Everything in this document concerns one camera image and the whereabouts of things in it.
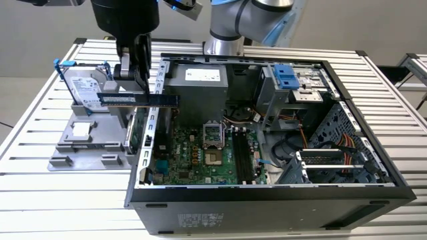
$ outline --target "black cable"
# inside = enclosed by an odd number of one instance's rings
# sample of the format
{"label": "black cable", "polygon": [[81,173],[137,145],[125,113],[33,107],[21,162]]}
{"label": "black cable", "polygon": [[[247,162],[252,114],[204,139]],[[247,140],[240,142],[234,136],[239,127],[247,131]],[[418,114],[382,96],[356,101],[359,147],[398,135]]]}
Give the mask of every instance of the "black cable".
{"label": "black cable", "polygon": [[418,104],[418,106],[416,106],[416,108],[415,108],[416,111],[420,110],[424,102],[426,102],[426,100],[422,100],[422,101],[420,101],[420,103]]}
{"label": "black cable", "polygon": [[0,124],[4,125],[4,126],[7,126],[7,127],[9,127],[11,129],[15,128],[12,125],[9,125],[9,124],[7,124],[7,123],[4,123],[4,122],[1,122],[1,121],[0,121]]}
{"label": "black cable", "polygon": [[411,73],[411,75],[408,76],[407,79],[403,80],[403,82],[400,83],[400,85],[396,87],[396,89],[399,89],[402,87],[402,85],[410,80],[410,78],[414,76],[414,73]]}

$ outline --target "cable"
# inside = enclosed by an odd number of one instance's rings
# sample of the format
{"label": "cable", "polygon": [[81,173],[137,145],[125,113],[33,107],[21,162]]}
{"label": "cable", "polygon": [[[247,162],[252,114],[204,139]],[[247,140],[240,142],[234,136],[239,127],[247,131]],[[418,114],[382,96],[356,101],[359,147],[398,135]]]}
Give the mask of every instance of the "cable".
{"label": "cable", "polygon": [[306,139],[306,136],[304,136],[304,131],[303,131],[303,122],[302,120],[299,120],[299,132],[300,132],[300,137],[302,137],[302,146],[304,149],[308,148],[308,145],[307,145],[307,139]]}
{"label": "cable", "polygon": [[399,89],[402,87],[402,85],[410,80],[410,78],[414,76],[414,73],[411,73],[411,75],[408,76],[407,79],[403,80],[403,82],[400,83],[400,85],[396,87],[396,89]]}
{"label": "cable", "polygon": [[1,121],[0,121],[0,124],[4,125],[4,126],[7,126],[7,127],[9,127],[11,129],[15,128],[12,125],[9,125],[9,124],[7,124],[7,123],[4,123],[4,122],[1,122]]}
{"label": "cable", "polygon": [[268,164],[268,165],[274,166],[275,168],[282,169],[282,167],[274,165],[274,163],[272,163],[271,161],[263,160],[263,159],[260,159],[260,158],[256,159],[256,162],[258,162],[258,163],[263,163],[263,164]]}
{"label": "cable", "polygon": [[416,108],[415,108],[416,111],[420,110],[424,102],[426,102],[426,100],[422,100],[422,101],[420,101],[420,103],[418,104],[418,106],[416,106]]}
{"label": "cable", "polygon": [[232,124],[250,124],[250,123],[252,123],[251,121],[234,121],[234,120],[228,119],[226,116],[223,116],[223,118],[224,118],[228,122],[231,122]]}

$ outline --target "metal frame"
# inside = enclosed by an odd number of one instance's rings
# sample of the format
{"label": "metal frame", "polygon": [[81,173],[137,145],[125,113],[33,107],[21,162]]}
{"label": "metal frame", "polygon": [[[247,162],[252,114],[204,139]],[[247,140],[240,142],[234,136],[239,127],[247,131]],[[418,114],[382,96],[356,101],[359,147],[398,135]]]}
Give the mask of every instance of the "metal frame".
{"label": "metal frame", "polygon": [[[201,45],[191,43],[153,42],[152,69],[149,71],[152,77],[157,74],[161,52],[200,54]],[[328,232],[294,231],[216,234],[215,236],[218,238],[235,239],[278,237],[294,239],[296,237],[294,234],[304,234],[302,236],[304,238],[323,237],[332,239],[344,237],[359,239],[368,237],[374,240],[382,240],[383,238],[424,239],[427,237],[427,214],[424,214],[424,205],[427,203],[424,197],[427,195],[427,141],[424,141],[424,137],[427,136],[427,133],[416,122],[410,126],[396,124],[396,121],[399,121],[398,119],[414,121],[414,113],[410,114],[408,110],[404,108],[410,106],[404,101],[402,104],[398,103],[382,107],[378,107],[372,102],[364,101],[375,99],[379,104],[386,103],[382,99],[395,101],[399,99],[402,101],[402,96],[395,94],[394,91],[388,91],[384,83],[372,71],[376,67],[371,64],[367,65],[355,51],[295,48],[272,49],[268,47],[247,46],[244,53],[247,57],[258,56],[267,58],[328,60],[331,67],[355,100],[354,103],[367,120],[370,128],[384,146],[384,150],[390,155],[394,164],[403,173],[408,185],[414,188],[418,200],[410,205],[398,208],[390,214],[374,219],[351,232],[342,230],[331,230]],[[111,65],[115,65],[119,62],[115,41],[88,40],[84,44],[75,44],[69,49],[64,60],[76,60],[80,63],[96,64],[101,64],[104,60],[108,60]],[[156,83],[151,80],[151,89],[153,89],[155,84]],[[68,112],[71,111],[69,96],[67,91],[61,89],[65,89],[64,83],[59,81],[56,74],[53,74],[37,94],[35,101],[31,103],[7,140],[0,146],[0,179],[4,180],[1,181],[4,184],[0,186],[0,195],[1,201],[7,203],[0,204],[0,208],[5,209],[4,213],[7,213],[8,216],[15,216],[16,219],[20,219],[16,224],[13,219],[11,219],[5,225],[3,224],[4,227],[19,226],[20,230],[17,230],[17,228],[13,228],[15,230],[8,228],[4,231],[33,231],[29,229],[29,226],[33,224],[24,224],[25,221],[31,221],[32,218],[21,218],[21,214],[36,216],[36,213],[40,213],[40,216],[43,216],[45,215],[44,211],[32,210],[48,209],[49,211],[47,213],[49,216],[53,216],[55,214],[63,216],[63,211],[72,211],[77,220],[76,222],[81,224],[84,222],[84,225],[75,226],[72,223],[55,225],[55,221],[51,220],[51,218],[40,217],[37,218],[37,222],[48,226],[48,230],[45,230],[45,227],[37,228],[37,231],[44,231],[37,233],[40,236],[48,236],[56,239],[71,236],[75,238],[87,238],[87,236],[97,238],[112,236],[137,238],[147,234],[144,226],[139,222],[139,217],[136,214],[129,215],[127,210],[119,210],[117,208],[120,208],[121,204],[116,203],[116,198],[121,200],[121,195],[124,196],[124,192],[120,196],[116,196],[116,191],[127,189],[129,180],[127,174],[129,174],[129,171],[76,171],[72,174],[67,174],[64,172],[49,173],[47,170],[48,155],[52,153],[51,151],[53,148],[52,145],[55,144],[55,141],[59,140],[61,135],[60,131],[65,127],[61,122],[68,120]],[[16,201],[16,199],[32,199],[33,201],[32,204],[28,205],[25,201]],[[85,203],[84,206],[85,208],[89,208],[89,210],[81,209],[80,202]],[[100,203],[101,207],[108,209],[107,213],[111,214],[111,220],[121,220],[115,221],[113,227],[108,227],[111,224],[107,223],[104,219],[96,218],[99,214],[104,214],[96,210],[99,209]],[[32,236],[32,233],[13,233],[13,235],[27,237],[28,235]]]}

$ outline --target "slotted aluminum surface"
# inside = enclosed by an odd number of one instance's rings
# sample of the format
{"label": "slotted aluminum surface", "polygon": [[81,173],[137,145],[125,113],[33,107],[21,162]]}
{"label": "slotted aluminum surface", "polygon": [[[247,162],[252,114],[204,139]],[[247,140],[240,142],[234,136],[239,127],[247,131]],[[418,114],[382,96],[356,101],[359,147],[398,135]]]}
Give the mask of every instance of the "slotted aluminum surface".
{"label": "slotted aluminum surface", "polygon": [[[152,44],[155,79],[160,53],[200,54],[192,43]],[[346,240],[427,239],[427,131],[402,96],[376,72],[371,60],[354,51],[247,47],[248,57],[328,60],[354,102],[383,143],[418,199],[351,232],[327,235],[295,232],[179,236],[214,239]],[[80,63],[119,62],[111,40],[73,45],[64,60]],[[16,127],[0,146],[0,239],[156,239],[149,236],[133,210],[123,209],[128,170],[48,172],[68,118],[71,95],[53,74]]]}

